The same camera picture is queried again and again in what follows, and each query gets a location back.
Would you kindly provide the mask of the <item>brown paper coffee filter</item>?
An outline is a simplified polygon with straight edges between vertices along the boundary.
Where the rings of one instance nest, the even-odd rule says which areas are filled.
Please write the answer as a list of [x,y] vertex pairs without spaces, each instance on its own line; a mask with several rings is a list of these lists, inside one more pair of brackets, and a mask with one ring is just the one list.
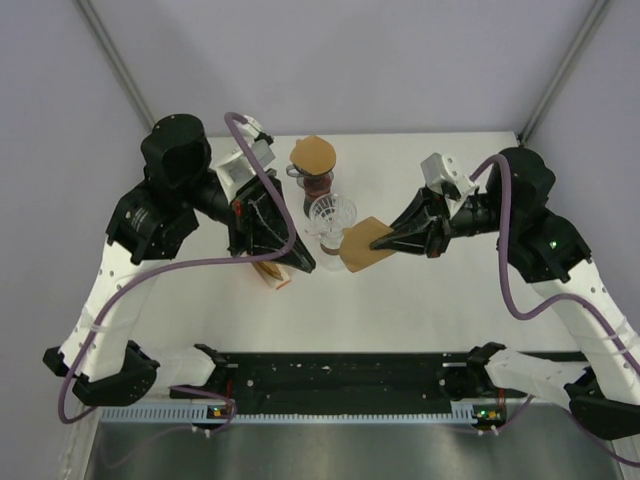
[[312,176],[331,171],[336,165],[336,158],[334,147],[316,135],[298,139],[289,156],[295,167]]

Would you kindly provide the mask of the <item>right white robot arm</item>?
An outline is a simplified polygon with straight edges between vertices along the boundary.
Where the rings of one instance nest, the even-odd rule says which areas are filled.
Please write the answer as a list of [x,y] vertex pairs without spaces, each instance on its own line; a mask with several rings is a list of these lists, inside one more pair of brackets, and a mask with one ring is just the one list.
[[555,174],[525,147],[506,148],[465,175],[451,157],[421,165],[424,186],[374,240],[375,250],[429,258],[451,241],[496,233],[499,285],[509,313],[530,321],[553,311],[586,359],[583,367],[490,342],[443,378],[453,398],[516,390],[561,407],[602,440],[639,432],[639,336],[603,284],[576,227],[547,207]]

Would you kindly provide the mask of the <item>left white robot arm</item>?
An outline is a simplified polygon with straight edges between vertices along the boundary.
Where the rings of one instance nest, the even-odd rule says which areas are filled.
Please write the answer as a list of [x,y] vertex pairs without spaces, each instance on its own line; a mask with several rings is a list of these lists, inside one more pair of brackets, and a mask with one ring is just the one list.
[[231,112],[225,121],[237,147],[220,163],[212,160],[202,121],[191,114],[159,120],[142,141],[142,181],[116,205],[80,317],[63,344],[43,356],[62,379],[62,393],[87,407],[129,406],[176,387],[212,397],[226,387],[227,374],[212,348],[196,344],[154,353],[132,338],[158,277],[189,268],[177,254],[200,216],[226,228],[225,264],[315,269],[271,168],[272,136],[247,115]]

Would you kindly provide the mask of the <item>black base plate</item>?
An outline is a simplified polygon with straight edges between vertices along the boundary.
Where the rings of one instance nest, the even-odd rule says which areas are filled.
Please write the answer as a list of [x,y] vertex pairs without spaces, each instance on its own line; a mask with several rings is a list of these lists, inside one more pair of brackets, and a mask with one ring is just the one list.
[[467,376],[463,353],[217,352],[201,387],[173,399],[213,392],[239,413],[427,413],[462,399],[497,398]]

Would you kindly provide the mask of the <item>aluminium frame rail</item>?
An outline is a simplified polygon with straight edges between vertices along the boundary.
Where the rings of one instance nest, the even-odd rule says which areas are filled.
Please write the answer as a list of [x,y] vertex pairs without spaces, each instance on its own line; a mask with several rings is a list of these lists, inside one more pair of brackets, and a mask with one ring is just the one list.
[[112,34],[99,14],[93,1],[73,0],[75,9],[98,46],[106,64],[113,73],[132,111],[146,133],[155,129],[156,116],[152,112],[131,69],[119,51]]

